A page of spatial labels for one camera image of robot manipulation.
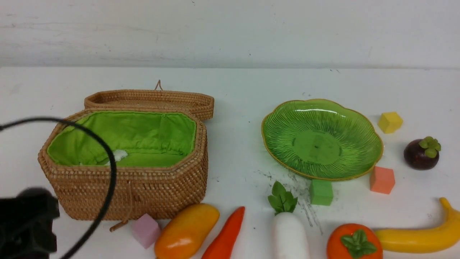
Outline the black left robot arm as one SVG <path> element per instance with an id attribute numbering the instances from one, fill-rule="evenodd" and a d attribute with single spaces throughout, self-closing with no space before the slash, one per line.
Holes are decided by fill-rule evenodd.
<path id="1" fill-rule="evenodd" d="M 58 199 L 42 187 L 1 198 L 0 257 L 49 259 L 57 248 L 52 225 L 59 216 Z"/>

